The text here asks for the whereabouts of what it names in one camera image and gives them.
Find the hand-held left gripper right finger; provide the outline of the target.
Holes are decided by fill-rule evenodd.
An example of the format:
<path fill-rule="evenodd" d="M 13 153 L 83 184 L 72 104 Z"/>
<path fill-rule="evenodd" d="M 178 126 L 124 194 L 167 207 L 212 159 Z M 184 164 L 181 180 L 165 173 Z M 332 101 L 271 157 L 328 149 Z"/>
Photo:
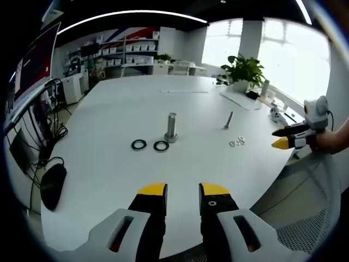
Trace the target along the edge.
<path fill-rule="evenodd" d="M 201 234 L 208 261 L 279 261 L 276 231 L 247 209 L 228 189 L 199 184 Z"/>

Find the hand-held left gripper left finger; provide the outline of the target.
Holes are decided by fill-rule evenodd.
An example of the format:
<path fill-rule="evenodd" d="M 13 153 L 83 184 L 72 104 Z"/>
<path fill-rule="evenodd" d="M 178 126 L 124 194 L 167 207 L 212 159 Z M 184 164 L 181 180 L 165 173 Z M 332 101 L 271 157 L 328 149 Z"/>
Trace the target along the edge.
<path fill-rule="evenodd" d="M 158 261 L 166 231 L 167 184 L 140 189 L 127 209 L 118 209 L 88 236 L 91 261 Z"/>

